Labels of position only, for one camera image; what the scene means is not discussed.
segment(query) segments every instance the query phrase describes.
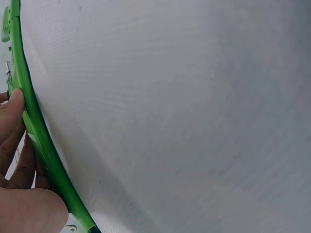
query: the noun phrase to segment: green plastic clip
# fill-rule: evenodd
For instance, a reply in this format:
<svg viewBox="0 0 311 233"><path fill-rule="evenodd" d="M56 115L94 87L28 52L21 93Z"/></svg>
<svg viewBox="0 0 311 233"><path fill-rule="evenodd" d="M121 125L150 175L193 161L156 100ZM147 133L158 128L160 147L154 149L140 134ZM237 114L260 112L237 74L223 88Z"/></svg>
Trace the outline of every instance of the green plastic clip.
<svg viewBox="0 0 311 233"><path fill-rule="evenodd" d="M56 193L64 200L68 210L81 223L86 232L100 232L76 193L54 147L44 118L41 114L30 73L27 67L20 27L20 0L11 0L3 15L2 42L11 41L11 68L8 74L8 94L20 88L25 97L23 120L32 141L35 153L45 169L46 176Z"/></svg>

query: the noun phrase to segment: white fabric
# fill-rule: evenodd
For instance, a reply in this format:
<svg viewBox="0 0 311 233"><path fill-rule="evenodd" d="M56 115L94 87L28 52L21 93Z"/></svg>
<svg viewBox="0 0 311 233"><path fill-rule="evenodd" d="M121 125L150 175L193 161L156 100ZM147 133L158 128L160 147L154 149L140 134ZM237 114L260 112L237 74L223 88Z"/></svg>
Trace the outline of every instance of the white fabric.
<svg viewBox="0 0 311 233"><path fill-rule="evenodd" d="M105 233L308 233L296 0L23 0L42 113Z"/></svg>

